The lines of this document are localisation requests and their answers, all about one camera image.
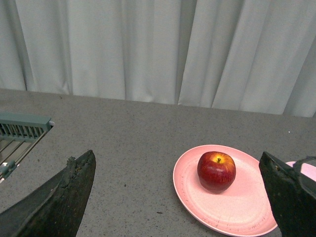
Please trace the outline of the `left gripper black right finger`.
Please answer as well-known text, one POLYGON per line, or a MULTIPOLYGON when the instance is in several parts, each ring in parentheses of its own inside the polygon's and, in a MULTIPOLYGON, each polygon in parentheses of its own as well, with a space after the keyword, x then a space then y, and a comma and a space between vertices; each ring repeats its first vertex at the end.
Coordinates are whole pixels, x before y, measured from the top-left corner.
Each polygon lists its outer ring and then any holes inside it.
POLYGON ((259 169, 283 237, 316 235, 316 182, 301 172, 303 164, 315 159, 307 156, 290 166, 268 152, 262 153, 259 169))

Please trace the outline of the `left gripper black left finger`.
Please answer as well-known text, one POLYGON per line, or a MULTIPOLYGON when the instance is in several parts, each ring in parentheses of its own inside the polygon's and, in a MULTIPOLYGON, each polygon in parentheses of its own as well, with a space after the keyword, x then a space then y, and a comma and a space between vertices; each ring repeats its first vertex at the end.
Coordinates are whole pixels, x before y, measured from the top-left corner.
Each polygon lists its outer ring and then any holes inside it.
POLYGON ((2 237, 74 237, 81 224, 96 170, 92 150, 0 214, 2 237))

